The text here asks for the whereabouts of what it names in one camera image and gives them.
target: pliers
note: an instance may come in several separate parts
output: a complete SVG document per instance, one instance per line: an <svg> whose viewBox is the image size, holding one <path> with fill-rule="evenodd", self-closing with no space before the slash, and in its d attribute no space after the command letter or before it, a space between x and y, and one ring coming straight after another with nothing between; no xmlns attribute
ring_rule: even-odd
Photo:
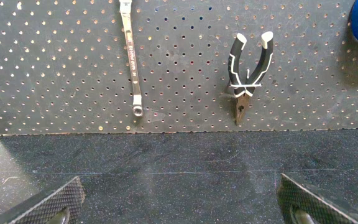
<svg viewBox="0 0 358 224"><path fill-rule="evenodd" d="M273 55L273 32L262 34L262 53L259 63L251 75L249 75L249 69L247 70L245 82L242 84L239 76L239 62L246 43L246 37L238 33L231 47L228 63L230 86L234 87L234 97L236 98L236 125L239 125L244 118L249 98L254 94L255 88L262 86L260 81L269 69Z"/></svg>

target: socket end of wrench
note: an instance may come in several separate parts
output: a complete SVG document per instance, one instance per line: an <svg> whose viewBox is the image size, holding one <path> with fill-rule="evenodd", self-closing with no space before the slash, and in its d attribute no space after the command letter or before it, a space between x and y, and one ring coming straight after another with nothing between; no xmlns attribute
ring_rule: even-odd
<svg viewBox="0 0 358 224"><path fill-rule="evenodd" d="M142 108L142 106L134 106L132 108L132 111L134 112L135 116L143 116L143 108Z"/></svg>

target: gray floor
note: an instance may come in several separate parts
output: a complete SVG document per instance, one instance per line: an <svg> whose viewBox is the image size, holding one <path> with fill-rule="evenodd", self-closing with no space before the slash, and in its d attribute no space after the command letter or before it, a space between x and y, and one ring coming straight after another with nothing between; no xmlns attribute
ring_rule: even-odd
<svg viewBox="0 0 358 224"><path fill-rule="evenodd" d="M0 213L80 175L83 223L282 223L281 172L358 205L358 130L0 137Z"/></svg>

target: pegboard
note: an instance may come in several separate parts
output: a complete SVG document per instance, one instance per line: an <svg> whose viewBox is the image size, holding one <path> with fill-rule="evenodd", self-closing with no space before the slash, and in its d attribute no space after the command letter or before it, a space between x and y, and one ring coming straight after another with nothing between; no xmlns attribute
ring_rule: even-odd
<svg viewBox="0 0 358 224"><path fill-rule="evenodd" d="M0 1L0 134L358 128L353 2L134 1L139 119L119 1ZM231 44L248 39L245 74L266 31L272 64L236 126Z"/></svg>

